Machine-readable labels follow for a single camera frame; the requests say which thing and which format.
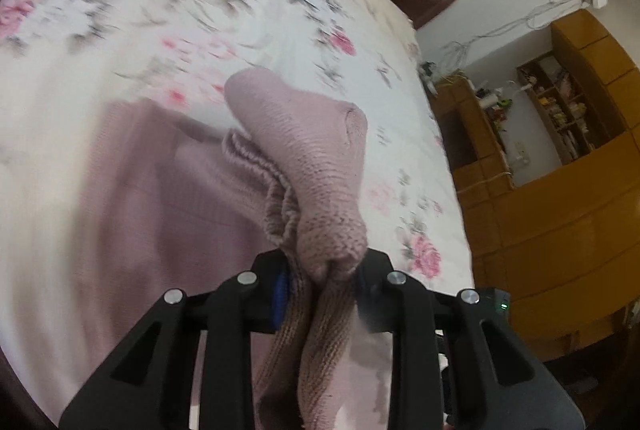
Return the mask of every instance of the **white bedding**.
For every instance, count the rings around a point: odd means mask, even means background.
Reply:
[[[0,4],[0,346],[57,421],[87,370],[72,289],[84,165],[111,100],[151,97],[219,131],[249,65],[367,115],[360,210],[369,246],[428,287],[472,285],[470,254],[417,45],[389,0],[3,0]],[[357,399],[337,428],[386,428],[388,342],[351,353]]]

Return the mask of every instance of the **mattress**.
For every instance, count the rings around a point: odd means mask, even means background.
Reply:
[[[57,422],[91,373],[74,227],[105,106],[148,97],[224,133],[226,78],[256,65],[367,115],[369,246],[431,289],[472,285],[470,252],[418,48],[389,0],[2,0],[0,346]],[[390,343],[361,334],[340,428],[386,428]]]

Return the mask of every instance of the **white wire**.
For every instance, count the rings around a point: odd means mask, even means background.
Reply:
[[[564,16],[564,14],[569,9],[573,8],[576,4],[573,1],[575,0],[549,1],[548,3],[541,4],[540,6],[536,6],[526,16],[521,17],[520,19],[517,19],[517,20],[513,20],[511,22],[508,22],[500,26],[499,28],[495,28],[494,30],[491,30],[488,33],[484,33],[484,35],[473,36],[467,42],[457,42],[457,41],[449,42],[443,48],[445,53],[441,61],[435,64],[435,71],[433,73],[434,75],[437,75],[437,77],[434,78],[434,81],[440,80],[444,78],[446,75],[449,75],[454,71],[457,71],[458,69],[465,67],[466,60],[469,55],[469,51],[476,42],[485,38],[496,38],[498,36],[506,35],[507,33],[512,32],[519,26],[526,26],[530,30],[543,30],[544,28],[549,26],[554,20]],[[549,13],[552,10],[565,6],[566,4],[571,4],[571,6],[569,6],[568,8],[562,9],[562,11],[560,11],[553,19],[548,21],[543,26],[535,25],[535,20],[538,17],[546,13]]]

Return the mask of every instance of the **bed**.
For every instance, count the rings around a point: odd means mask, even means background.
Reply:
[[[356,103],[369,122],[360,194],[369,246],[432,289],[472,285],[408,20],[419,26],[451,1],[2,0],[0,347],[53,422],[91,372],[74,227],[92,140],[114,100],[146,97],[223,133],[238,127],[226,78],[261,65]],[[386,428],[388,340],[363,335],[353,349],[362,388],[336,428]]]

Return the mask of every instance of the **silver bolt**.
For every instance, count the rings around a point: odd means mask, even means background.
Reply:
[[[258,280],[258,276],[253,271],[243,271],[238,275],[238,282],[242,285],[250,285]]]
[[[477,304],[480,301],[480,295],[478,295],[478,291],[475,289],[465,289],[460,294],[460,298],[467,304]]]
[[[179,289],[170,289],[164,293],[164,301],[167,304],[177,304],[180,300],[182,300],[182,291]]]
[[[402,285],[406,282],[406,275],[402,271],[392,271],[386,276],[389,284]]]

